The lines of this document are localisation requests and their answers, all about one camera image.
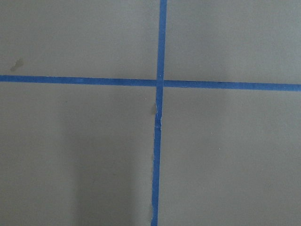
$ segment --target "blue tape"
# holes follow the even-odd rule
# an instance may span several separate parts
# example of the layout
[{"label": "blue tape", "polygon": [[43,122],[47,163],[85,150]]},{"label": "blue tape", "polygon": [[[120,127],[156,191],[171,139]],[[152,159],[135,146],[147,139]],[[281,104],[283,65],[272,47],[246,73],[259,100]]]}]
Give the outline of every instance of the blue tape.
[{"label": "blue tape", "polygon": [[165,80],[164,87],[301,91],[301,84]]},{"label": "blue tape", "polygon": [[153,86],[156,80],[0,75],[0,81],[114,86]]},{"label": "blue tape", "polygon": [[166,34],[166,7],[167,0],[160,1],[159,37],[158,37],[158,61],[157,61],[157,90],[154,136],[154,163],[152,179],[152,210],[151,226],[158,225],[158,203],[159,203],[159,176],[160,176],[160,152],[161,152],[161,118],[164,86],[164,58],[165,58],[165,34]]}]

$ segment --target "brown stain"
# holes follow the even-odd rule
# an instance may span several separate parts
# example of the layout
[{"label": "brown stain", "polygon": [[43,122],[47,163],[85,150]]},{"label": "brown stain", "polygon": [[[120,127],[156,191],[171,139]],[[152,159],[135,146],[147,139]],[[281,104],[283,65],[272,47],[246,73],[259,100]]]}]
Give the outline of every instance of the brown stain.
[{"label": "brown stain", "polygon": [[22,67],[24,65],[24,61],[22,58],[17,59],[17,61],[15,62],[14,66],[12,66],[10,68],[11,72],[16,71],[19,67]]}]

